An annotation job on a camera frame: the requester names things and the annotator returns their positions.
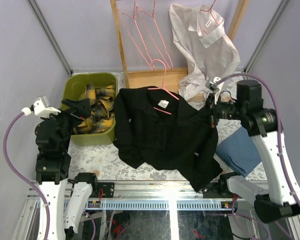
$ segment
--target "white wall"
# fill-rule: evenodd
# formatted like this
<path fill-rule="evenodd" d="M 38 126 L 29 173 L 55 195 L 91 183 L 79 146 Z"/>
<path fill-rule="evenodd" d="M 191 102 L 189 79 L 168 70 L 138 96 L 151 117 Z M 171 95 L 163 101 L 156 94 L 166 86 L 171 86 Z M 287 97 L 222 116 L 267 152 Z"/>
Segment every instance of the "white wall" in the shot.
<path fill-rule="evenodd" d="M 63 54 L 70 66 L 75 69 L 112 70 L 122 69 L 120 53 L 110 0 L 37 0 Z M 169 54 L 175 67 L 186 66 L 186 61 L 175 47 L 172 38 L 172 27 L 169 18 L 171 4 L 182 4 L 189 7 L 211 5 L 213 0 L 157 0 L 156 19 L 165 39 Z M 240 68 L 244 68 L 258 45 L 266 27 L 275 13 L 281 0 L 250 0 L 243 16 L 234 45 L 241 57 Z M 137 0 L 137 4 L 150 12 L 153 0 Z M 238 0 L 217 0 L 213 9 L 223 16 L 226 32 L 229 29 Z M 118 0 L 117 5 L 124 12 L 132 14 L 134 0 Z M 154 39 L 161 45 L 159 35 L 150 17 L 144 17 Z M 133 20 L 124 18 L 132 29 L 132 35 L 143 49 L 142 42 Z M 131 42 L 125 28 L 121 26 L 125 58 L 128 69 L 146 70 L 148 65 Z M 149 53 L 155 59 L 160 55 L 149 39 Z"/>
<path fill-rule="evenodd" d="M 287 153 L 300 184 L 300 0 L 290 2 L 251 73 L 267 81 L 275 94 Z"/>
<path fill-rule="evenodd" d="M 3 137 L 12 119 L 40 95 L 59 106 L 67 74 L 26 0 L 0 0 L 0 240 L 11 238 L 29 187 L 10 170 L 3 156 Z M 8 139 L 15 167 L 35 179 L 40 120 L 22 117 Z"/>

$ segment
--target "black jacket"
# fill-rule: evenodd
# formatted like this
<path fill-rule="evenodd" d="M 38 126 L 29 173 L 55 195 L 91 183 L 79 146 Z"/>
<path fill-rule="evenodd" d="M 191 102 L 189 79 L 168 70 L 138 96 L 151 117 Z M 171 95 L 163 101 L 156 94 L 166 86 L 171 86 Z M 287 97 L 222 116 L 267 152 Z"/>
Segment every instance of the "black jacket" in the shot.
<path fill-rule="evenodd" d="M 176 93 L 179 100 L 148 88 L 124 88 L 115 98 L 119 157 L 133 168 L 146 162 L 157 170 L 177 169 L 198 192 L 222 172 L 213 158 L 217 129 L 210 127 L 204 108 L 198 111 Z M 168 101 L 166 108 L 158 105 L 161 100 Z"/>

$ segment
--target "clothing label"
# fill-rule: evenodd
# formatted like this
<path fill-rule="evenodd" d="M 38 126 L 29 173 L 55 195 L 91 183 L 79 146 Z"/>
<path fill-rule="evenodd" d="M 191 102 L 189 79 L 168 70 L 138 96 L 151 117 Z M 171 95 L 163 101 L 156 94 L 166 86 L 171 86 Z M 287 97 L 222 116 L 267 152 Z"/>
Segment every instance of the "clothing label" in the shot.
<path fill-rule="evenodd" d="M 208 28 L 211 23 L 212 23 L 212 21 L 211 21 L 211 19 L 209 19 L 209 21 L 206 22 L 205 26 Z"/>
<path fill-rule="evenodd" d="M 161 100 L 161 101 L 158 103 L 158 105 L 159 105 L 160 107 L 164 108 L 164 109 L 168 106 L 168 104 L 169 104 L 169 102 L 166 101 L 166 100 Z"/>

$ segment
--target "white shirt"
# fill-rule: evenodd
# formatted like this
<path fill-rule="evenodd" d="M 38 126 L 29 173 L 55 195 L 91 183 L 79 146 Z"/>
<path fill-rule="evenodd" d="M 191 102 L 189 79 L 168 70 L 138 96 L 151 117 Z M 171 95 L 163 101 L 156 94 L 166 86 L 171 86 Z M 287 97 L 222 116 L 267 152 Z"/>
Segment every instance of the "white shirt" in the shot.
<path fill-rule="evenodd" d="M 214 10 L 211 13 L 201 11 L 209 8 L 205 5 L 170 6 L 173 42 L 188 65 L 188 76 L 179 83 L 179 94 L 185 100 L 202 92 L 207 98 L 206 82 L 233 74 L 240 64 L 239 53 L 225 34 L 225 20 Z"/>

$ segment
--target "yellow plaid cloth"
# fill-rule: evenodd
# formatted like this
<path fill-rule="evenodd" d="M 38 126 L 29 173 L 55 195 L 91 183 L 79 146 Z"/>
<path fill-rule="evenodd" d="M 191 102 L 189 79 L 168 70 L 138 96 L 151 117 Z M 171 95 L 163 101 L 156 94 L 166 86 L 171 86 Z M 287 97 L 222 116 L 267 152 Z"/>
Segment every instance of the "yellow plaid cloth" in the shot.
<path fill-rule="evenodd" d="M 73 129 L 74 134 L 92 134 L 107 131 L 115 121 L 113 109 L 116 86 L 95 87 L 93 84 L 88 84 L 85 96 L 90 99 L 91 117 L 75 127 Z"/>

